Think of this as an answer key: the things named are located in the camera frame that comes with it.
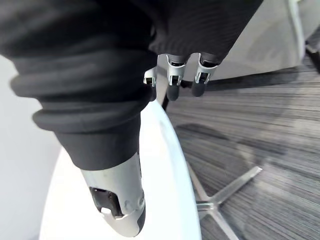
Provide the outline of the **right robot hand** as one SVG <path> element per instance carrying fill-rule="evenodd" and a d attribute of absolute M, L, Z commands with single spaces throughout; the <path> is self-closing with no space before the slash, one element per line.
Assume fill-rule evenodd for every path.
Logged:
<path fill-rule="evenodd" d="M 220 65 L 260 0 L 3 0 L 0 54 L 11 88 L 40 102 L 35 124 L 55 134 L 81 169 L 97 210 L 135 237 L 146 204 L 141 183 L 141 111 L 155 97 L 146 72 L 193 53 Z"/>

